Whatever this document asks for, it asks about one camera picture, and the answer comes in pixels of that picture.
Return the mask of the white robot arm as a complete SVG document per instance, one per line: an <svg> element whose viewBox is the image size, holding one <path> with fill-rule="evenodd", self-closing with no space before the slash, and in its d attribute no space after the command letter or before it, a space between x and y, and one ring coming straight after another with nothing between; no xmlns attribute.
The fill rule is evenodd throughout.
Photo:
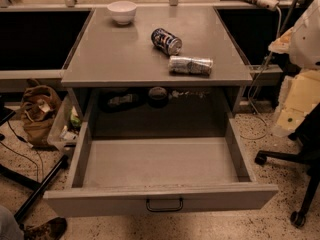
<svg viewBox="0 0 320 240"><path fill-rule="evenodd" d="M293 133L320 103L320 0L313 0L293 27L273 41L268 49L288 54L301 68L282 82L272 133L285 137Z"/></svg>

